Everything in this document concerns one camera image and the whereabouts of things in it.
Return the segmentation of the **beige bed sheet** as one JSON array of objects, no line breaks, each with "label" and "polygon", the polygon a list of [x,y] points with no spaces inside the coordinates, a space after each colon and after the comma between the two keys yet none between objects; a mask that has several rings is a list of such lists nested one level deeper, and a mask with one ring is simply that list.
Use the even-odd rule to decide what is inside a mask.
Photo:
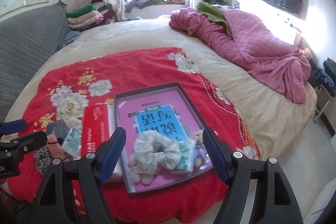
[{"label": "beige bed sheet", "polygon": [[41,79],[51,70],[119,52],[177,47],[183,49],[187,58],[238,109],[255,139],[261,158],[281,155],[313,116],[317,95],[311,85],[305,84],[307,99],[304,104],[292,103],[220,57],[205,42],[173,30],[168,22],[167,18],[132,20],[84,31],[74,43],[42,63],[12,105],[6,120],[23,116]]}]

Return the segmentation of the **small teddy bear pink dress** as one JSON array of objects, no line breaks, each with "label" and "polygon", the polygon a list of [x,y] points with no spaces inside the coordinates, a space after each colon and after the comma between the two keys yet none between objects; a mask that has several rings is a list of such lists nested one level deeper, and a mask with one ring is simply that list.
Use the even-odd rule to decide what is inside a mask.
[{"label": "small teddy bear pink dress", "polygon": [[139,167],[135,154],[132,154],[128,157],[128,166],[130,179],[132,180],[132,182],[134,182],[135,184],[142,183],[143,185],[150,185],[154,177],[161,170],[161,167],[159,166],[153,174],[145,173]]}]

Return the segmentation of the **dark blue small box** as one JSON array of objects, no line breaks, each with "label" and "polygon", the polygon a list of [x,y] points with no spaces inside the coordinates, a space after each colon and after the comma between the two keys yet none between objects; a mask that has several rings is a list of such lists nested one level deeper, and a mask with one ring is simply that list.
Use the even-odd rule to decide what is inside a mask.
[{"label": "dark blue small box", "polygon": [[50,136],[54,134],[59,144],[62,145],[69,131],[70,128],[67,126],[65,121],[60,119],[55,122],[52,122],[47,126],[46,135]]}]

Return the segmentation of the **dark clothes on stool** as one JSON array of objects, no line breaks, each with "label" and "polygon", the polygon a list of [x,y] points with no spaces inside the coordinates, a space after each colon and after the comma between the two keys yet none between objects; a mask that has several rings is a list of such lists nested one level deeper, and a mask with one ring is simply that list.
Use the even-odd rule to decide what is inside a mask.
[{"label": "dark clothes on stool", "polygon": [[323,62],[323,68],[318,68],[313,60],[309,60],[311,66],[308,83],[313,88],[321,85],[329,92],[332,97],[335,97],[335,61],[327,58]]}]

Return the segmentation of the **white lace scrunchie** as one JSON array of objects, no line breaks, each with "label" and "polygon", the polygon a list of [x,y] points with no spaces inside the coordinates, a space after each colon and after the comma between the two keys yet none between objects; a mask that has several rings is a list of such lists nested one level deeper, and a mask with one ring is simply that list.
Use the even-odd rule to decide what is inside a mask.
[{"label": "white lace scrunchie", "polygon": [[139,168],[146,174],[155,174],[161,167],[174,170],[182,157],[176,140],[154,130],[139,134],[134,143],[134,154]]}]

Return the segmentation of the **grey quilted headboard cover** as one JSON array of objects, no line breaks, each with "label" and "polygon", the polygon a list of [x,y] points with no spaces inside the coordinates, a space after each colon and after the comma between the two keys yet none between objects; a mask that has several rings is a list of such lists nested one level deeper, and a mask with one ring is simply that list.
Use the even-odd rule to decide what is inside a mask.
[{"label": "grey quilted headboard cover", "polygon": [[1,22],[1,122],[70,31],[66,13],[67,5],[58,1]]}]

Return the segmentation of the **leopard print cloth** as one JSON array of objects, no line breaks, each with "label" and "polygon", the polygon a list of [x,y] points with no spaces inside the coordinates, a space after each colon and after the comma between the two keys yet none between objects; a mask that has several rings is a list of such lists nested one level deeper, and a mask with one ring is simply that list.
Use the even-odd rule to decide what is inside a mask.
[{"label": "leopard print cloth", "polygon": [[54,157],[47,146],[34,151],[35,168],[41,175],[45,174],[53,159]]}]

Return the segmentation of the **green blanket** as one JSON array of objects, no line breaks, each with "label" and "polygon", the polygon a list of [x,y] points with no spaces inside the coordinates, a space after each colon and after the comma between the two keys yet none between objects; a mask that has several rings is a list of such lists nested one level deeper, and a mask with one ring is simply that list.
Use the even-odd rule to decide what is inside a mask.
[{"label": "green blanket", "polygon": [[199,2],[197,4],[197,12],[205,16],[209,21],[224,24],[226,29],[230,30],[230,26],[217,6],[207,2]]}]

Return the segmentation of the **shallow box tray pink book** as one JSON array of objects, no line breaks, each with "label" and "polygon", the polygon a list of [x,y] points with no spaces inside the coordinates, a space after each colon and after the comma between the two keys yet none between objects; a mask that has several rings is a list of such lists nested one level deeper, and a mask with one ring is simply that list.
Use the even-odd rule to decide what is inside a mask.
[{"label": "shallow box tray pink book", "polygon": [[116,95],[115,124],[126,131],[126,144],[121,155],[123,179],[128,193],[140,193],[171,186],[212,169],[211,161],[192,173],[176,174],[161,167],[150,185],[135,184],[130,179],[128,157],[134,154],[139,134],[154,130],[177,142],[193,138],[207,127],[205,120],[179,83],[157,85]]}]

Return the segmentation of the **red tissue pack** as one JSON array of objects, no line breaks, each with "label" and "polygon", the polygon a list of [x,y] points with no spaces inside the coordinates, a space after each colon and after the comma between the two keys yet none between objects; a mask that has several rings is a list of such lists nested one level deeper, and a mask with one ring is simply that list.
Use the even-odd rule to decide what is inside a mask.
[{"label": "red tissue pack", "polygon": [[[112,106],[107,103],[87,106],[84,109],[83,128],[81,136],[81,157],[95,153],[98,163],[98,148],[101,143],[108,141],[115,131]],[[118,160],[112,177],[106,182],[122,181],[122,170]]]}]

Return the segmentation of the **stack of folded clothes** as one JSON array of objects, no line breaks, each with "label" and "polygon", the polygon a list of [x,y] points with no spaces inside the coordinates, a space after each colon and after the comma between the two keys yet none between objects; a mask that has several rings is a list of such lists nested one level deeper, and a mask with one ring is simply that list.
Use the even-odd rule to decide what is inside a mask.
[{"label": "stack of folded clothes", "polygon": [[90,4],[67,13],[71,30],[85,31],[118,22],[113,6],[103,0],[91,0]]}]

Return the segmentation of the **clothes pile on windowsill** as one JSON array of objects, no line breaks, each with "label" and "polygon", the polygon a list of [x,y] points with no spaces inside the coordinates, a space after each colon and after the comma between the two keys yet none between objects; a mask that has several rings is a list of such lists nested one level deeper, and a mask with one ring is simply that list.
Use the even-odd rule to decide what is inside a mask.
[{"label": "clothes pile on windowsill", "polygon": [[125,13],[131,13],[133,8],[144,9],[153,5],[184,5],[186,0],[131,0],[125,5]]}]

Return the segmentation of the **cream teddy bear purple dress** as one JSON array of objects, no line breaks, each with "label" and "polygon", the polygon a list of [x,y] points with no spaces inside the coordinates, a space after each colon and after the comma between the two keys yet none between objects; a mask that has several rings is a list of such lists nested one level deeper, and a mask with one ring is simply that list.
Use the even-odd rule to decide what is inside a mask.
[{"label": "cream teddy bear purple dress", "polygon": [[203,132],[198,131],[194,134],[195,153],[194,153],[194,167],[199,168],[204,163],[209,162],[210,158],[203,144]]}]

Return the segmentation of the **green white patterned tissue pack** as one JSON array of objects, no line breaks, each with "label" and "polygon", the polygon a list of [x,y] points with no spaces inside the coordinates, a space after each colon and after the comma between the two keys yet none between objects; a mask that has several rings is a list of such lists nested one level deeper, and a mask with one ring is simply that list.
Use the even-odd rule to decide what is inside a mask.
[{"label": "green white patterned tissue pack", "polygon": [[177,167],[171,171],[171,173],[192,173],[194,170],[196,141],[192,138],[188,138],[186,140],[179,141],[178,143],[179,149],[181,151],[181,160]]}]

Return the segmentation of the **red floral blanket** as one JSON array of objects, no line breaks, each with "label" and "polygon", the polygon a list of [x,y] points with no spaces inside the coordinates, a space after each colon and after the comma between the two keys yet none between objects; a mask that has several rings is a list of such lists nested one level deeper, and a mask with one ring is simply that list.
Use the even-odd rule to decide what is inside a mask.
[{"label": "red floral blanket", "polygon": [[[117,94],[167,83],[179,83],[220,140],[251,159],[260,155],[237,108],[202,75],[180,48],[155,48],[116,53],[79,61],[50,71],[23,108],[28,132],[62,119],[81,128],[86,106],[116,103]],[[178,219],[193,223],[228,190],[209,170],[185,182],[139,194],[129,194],[122,182],[102,188],[112,214],[129,223],[162,223]]]}]

